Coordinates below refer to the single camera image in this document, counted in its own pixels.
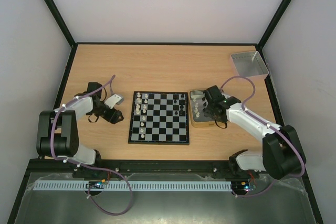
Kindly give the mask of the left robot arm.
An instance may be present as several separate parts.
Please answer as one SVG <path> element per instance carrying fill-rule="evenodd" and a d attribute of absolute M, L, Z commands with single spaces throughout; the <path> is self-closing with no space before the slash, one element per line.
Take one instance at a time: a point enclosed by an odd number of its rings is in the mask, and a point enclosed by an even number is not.
<path fill-rule="evenodd" d="M 38 155 L 69 161 L 77 166 L 94 165 L 101 161 L 98 150 L 80 144 L 77 121 L 92 115 L 111 124 L 123 120 L 122 112 L 115 108 L 123 102 L 123 96 L 111 93 L 110 97 L 102 99 L 105 87 L 98 82 L 89 82 L 87 90 L 76 94 L 68 103 L 40 113 L 36 145 Z"/>

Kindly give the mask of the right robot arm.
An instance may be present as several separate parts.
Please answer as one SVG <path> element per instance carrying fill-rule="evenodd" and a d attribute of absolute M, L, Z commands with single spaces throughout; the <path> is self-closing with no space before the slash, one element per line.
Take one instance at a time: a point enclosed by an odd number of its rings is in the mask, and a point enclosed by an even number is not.
<path fill-rule="evenodd" d="M 305 157 L 296 130 L 265 120 L 234 96 L 221 93 L 218 86 L 204 90 L 205 116 L 215 123 L 233 123 L 261 143 L 260 152 L 242 150 L 229 157 L 229 172 L 242 177 L 248 170 L 266 172 L 274 179 L 287 175 L 302 176 Z"/>

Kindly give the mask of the black white chess board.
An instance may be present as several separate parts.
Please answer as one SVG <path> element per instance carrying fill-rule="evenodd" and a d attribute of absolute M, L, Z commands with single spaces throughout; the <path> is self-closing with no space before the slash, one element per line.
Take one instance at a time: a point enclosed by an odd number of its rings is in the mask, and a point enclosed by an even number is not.
<path fill-rule="evenodd" d="M 178 99 L 173 99 L 173 94 L 178 94 Z M 189 145 L 188 105 L 186 92 L 135 91 L 128 143 Z"/>

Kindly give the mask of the metal tin tray with pieces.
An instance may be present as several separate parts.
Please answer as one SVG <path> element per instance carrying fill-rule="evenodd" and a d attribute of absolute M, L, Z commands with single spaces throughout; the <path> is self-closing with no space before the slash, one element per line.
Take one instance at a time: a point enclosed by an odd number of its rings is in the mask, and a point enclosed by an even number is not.
<path fill-rule="evenodd" d="M 190 120 L 191 125 L 193 127 L 214 127 L 217 126 L 220 129 L 225 128 L 225 124 L 221 122 L 215 122 L 213 119 L 207 117 L 204 113 L 207 107 L 207 100 L 203 93 L 202 89 L 191 90 L 188 93 L 189 98 L 189 112 L 190 112 Z M 200 113 L 200 117 L 196 118 L 194 108 L 198 108 L 198 112 Z"/>

